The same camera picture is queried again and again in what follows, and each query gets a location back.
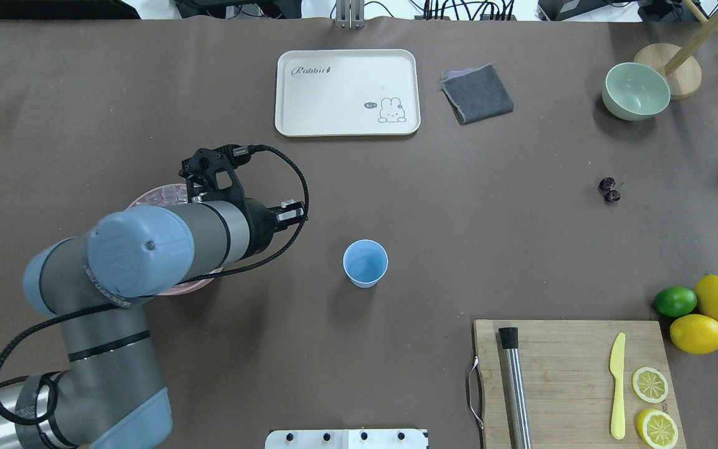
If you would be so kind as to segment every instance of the blue cup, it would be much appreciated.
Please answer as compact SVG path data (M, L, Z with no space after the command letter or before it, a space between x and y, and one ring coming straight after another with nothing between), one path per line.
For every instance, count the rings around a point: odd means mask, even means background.
M380 244L368 239L351 243L342 256L342 268L356 287L373 287L387 273L390 259Z

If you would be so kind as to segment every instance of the cutting board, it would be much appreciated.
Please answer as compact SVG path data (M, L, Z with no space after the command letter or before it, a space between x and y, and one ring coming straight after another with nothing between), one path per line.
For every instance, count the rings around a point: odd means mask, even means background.
M672 416L680 431L675 447L686 449L658 322L477 319L476 354L486 449L512 447L499 327L519 328L522 381L531 442L536 449L649 449L636 433L636 416L650 407ZM618 441L610 434L615 383L609 358L619 332L626 334L626 435ZM669 381L669 395L663 403L646 403L633 391L633 372L644 366L660 370Z

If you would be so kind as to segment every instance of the gray cloth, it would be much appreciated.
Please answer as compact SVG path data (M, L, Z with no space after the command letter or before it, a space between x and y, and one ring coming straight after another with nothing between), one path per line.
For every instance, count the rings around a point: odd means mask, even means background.
M442 89L464 124L514 110L514 102L491 64L448 73Z

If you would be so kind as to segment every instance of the yellow knife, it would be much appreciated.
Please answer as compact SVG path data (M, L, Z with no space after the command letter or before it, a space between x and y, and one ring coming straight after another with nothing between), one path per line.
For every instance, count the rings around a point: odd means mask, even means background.
M615 380L613 387L613 407L611 410L611 437L622 440L625 437L625 390L622 377L625 370L625 335L616 336L611 349L609 370Z

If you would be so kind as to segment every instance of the green bowl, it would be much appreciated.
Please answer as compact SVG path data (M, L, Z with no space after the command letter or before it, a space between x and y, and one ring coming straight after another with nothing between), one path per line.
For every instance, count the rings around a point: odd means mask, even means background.
M622 120L644 120L669 105L669 85L648 66L624 62L613 66L606 75L603 103Z

